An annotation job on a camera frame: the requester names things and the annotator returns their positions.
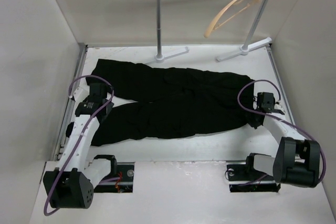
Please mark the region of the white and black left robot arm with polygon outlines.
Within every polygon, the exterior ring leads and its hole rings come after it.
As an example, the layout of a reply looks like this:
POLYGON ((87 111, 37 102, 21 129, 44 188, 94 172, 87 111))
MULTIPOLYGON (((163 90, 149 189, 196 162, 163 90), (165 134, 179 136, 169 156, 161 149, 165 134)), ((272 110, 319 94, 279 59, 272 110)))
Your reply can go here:
POLYGON ((92 83, 89 93, 78 102, 62 156, 53 171, 44 173, 45 209, 87 209, 99 183, 103 179, 109 182, 116 179, 118 168, 114 157, 87 158, 96 131, 113 107, 112 97, 111 85, 92 83))

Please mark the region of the black trousers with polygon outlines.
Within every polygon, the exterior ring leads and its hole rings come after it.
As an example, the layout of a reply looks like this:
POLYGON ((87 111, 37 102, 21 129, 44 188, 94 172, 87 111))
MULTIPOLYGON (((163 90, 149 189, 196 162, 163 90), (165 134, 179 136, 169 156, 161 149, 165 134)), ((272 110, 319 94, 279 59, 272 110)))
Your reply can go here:
POLYGON ((234 130, 247 124, 254 103, 252 79, 231 72, 100 59, 86 82, 103 80, 127 103, 111 110, 96 131, 93 146, 234 130))

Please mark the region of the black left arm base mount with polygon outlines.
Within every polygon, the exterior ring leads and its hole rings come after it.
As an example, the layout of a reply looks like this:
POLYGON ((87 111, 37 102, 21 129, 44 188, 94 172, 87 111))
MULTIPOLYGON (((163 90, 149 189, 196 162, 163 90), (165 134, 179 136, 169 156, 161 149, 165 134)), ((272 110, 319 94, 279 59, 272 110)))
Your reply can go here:
POLYGON ((117 163, 116 168, 106 177, 104 182, 94 189, 95 193, 132 193, 135 163, 117 163))

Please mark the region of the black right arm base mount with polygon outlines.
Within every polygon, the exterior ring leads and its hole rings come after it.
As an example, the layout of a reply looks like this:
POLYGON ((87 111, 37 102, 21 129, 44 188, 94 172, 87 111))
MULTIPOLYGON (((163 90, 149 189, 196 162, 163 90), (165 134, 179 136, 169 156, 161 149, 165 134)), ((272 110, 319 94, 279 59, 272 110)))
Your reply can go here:
POLYGON ((249 168, 245 161, 226 163, 224 175, 231 193, 278 193, 281 189, 272 176, 249 168))

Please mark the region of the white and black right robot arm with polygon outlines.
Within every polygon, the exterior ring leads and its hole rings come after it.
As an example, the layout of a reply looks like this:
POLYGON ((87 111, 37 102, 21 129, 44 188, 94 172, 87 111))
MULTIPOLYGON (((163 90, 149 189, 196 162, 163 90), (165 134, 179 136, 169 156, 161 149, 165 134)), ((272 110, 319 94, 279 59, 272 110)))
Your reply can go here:
POLYGON ((293 124, 286 121, 285 113, 268 92, 257 94, 257 107, 251 111, 249 125, 263 126, 276 140, 274 157, 251 153, 244 166, 244 175, 251 180, 262 173, 273 177, 279 184, 314 188, 319 183, 320 145, 307 139, 293 124))

